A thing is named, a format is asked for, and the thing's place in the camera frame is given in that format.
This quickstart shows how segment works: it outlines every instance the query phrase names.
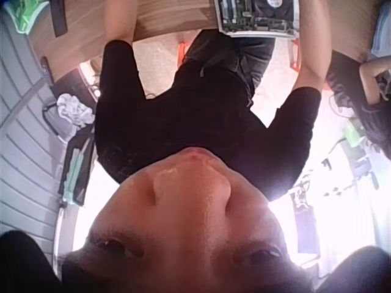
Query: circuit board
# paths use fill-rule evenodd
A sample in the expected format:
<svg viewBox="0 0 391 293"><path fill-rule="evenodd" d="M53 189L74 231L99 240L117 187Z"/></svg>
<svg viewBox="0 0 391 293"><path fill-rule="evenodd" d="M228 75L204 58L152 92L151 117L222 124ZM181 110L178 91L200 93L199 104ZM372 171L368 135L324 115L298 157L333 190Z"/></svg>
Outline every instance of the circuit board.
<svg viewBox="0 0 391 293"><path fill-rule="evenodd" d="M235 35L251 32L297 34L295 0L215 0L220 31Z"/></svg>

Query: gray wall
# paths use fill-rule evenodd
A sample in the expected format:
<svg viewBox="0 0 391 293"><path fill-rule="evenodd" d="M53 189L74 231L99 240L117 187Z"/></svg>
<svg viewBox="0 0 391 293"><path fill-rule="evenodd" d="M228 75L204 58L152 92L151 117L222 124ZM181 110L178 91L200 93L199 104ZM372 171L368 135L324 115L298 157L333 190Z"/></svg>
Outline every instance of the gray wall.
<svg viewBox="0 0 391 293"><path fill-rule="evenodd" d="M4 12L0 40L0 233L27 232L51 261L66 145L43 121L53 94L28 38Z"/></svg>

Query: desk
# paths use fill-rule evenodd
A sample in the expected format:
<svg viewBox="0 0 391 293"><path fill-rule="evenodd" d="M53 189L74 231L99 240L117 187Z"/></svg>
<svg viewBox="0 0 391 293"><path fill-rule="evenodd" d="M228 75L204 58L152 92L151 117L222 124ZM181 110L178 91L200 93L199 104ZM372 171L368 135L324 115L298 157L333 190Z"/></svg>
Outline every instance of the desk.
<svg viewBox="0 0 391 293"><path fill-rule="evenodd" d="M376 25L376 1L330 2L334 49L363 62ZM59 38L54 36L49 8L36 21L30 41L38 58L48 58L55 81L102 54L103 4L104 0L65 0L68 33ZM139 0L135 40L215 27L214 0Z"/></svg>

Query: sleeve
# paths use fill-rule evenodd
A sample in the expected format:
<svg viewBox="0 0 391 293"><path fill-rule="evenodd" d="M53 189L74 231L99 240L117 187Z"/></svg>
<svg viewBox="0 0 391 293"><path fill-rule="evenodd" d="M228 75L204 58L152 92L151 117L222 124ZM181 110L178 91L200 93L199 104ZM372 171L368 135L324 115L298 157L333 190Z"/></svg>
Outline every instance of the sleeve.
<svg viewBox="0 0 391 293"><path fill-rule="evenodd" d="M321 93L302 87L291 92L268 128L273 172L263 193L269 200L286 194L299 178L309 157L312 129L318 116Z"/></svg>
<svg viewBox="0 0 391 293"><path fill-rule="evenodd" d="M95 118L98 156L109 151L121 128L129 123L131 113L146 102L133 49L127 42L116 40L106 45L100 90Z"/></svg>

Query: wooden table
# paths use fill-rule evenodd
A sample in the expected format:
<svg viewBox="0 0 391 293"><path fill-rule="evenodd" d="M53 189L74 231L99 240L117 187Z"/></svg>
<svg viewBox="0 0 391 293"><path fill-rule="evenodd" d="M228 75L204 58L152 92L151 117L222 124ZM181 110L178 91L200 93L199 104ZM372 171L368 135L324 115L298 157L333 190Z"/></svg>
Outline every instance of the wooden table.
<svg viewBox="0 0 391 293"><path fill-rule="evenodd" d="M376 2L330 1L334 49L364 61L376 24ZM30 41L38 58L48 58L54 80L102 54L103 3L104 0L65 0L68 33L59 38L54 36L49 9L40 15ZM215 27L214 0L139 0L135 40Z"/></svg>

